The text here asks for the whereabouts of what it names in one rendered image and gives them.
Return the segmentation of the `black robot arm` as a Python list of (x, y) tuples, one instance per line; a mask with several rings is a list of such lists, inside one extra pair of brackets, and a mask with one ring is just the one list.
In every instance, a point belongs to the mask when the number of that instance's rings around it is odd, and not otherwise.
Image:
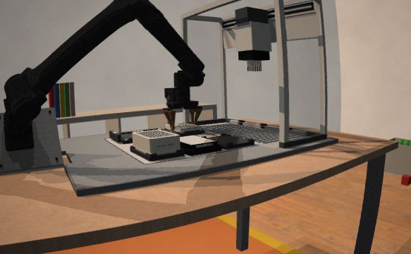
[[(82, 26), (34, 69), (11, 76), (4, 85), (4, 134), (8, 152), (32, 149), (32, 120), (47, 101), (56, 82), (96, 46), (125, 24), (137, 19), (178, 61), (174, 87), (197, 87), (204, 82), (204, 64), (149, 0), (114, 0)], [(170, 27), (169, 27), (170, 26)], [(182, 64), (182, 65), (181, 65)]]

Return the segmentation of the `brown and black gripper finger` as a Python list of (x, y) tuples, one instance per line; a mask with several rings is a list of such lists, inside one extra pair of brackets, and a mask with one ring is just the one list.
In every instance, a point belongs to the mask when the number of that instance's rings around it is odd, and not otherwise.
[(170, 111), (163, 110), (163, 113), (164, 113), (164, 115), (166, 116), (166, 118), (169, 122), (171, 130), (173, 131), (174, 126), (175, 126), (176, 111), (174, 111), (174, 110), (170, 110)]
[[(196, 125), (197, 120), (202, 112), (202, 108), (201, 109), (189, 109), (190, 111), (190, 119), (191, 119), (191, 124)], [(196, 114), (195, 114), (196, 112)], [(195, 120), (194, 120), (194, 115), (195, 115)]]

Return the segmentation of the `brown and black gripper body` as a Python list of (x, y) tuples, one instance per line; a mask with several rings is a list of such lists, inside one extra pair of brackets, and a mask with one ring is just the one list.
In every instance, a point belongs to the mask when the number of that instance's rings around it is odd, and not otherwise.
[(170, 111), (173, 109), (201, 109), (202, 107), (198, 106), (199, 101), (190, 101), (190, 86), (185, 87), (175, 87), (175, 102), (167, 102), (166, 106), (168, 108), (163, 108), (163, 110)]

